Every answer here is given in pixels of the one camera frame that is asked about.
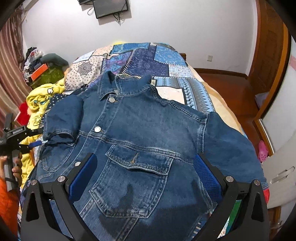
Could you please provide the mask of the orange sleeve forearm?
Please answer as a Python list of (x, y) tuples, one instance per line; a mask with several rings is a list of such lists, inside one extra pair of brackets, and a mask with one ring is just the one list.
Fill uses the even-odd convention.
[(18, 192), (16, 190), (7, 191), (6, 182), (1, 179), (1, 218), (15, 236), (18, 235), (18, 209)]

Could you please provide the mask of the person left hand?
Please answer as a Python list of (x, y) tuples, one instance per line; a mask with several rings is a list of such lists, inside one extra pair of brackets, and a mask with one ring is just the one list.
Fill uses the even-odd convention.
[[(4, 164), (6, 163), (7, 156), (1, 156), (1, 168), (0, 168), (0, 178), (2, 180), (5, 180), (4, 175)], [(19, 153), (18, 157), (13, 158), (13, 161), (15, 163), (15, 166), (12, 168), (13, 176), (17, 179), (18, 185), (20, 186), (22, 183), (22, 154)]]

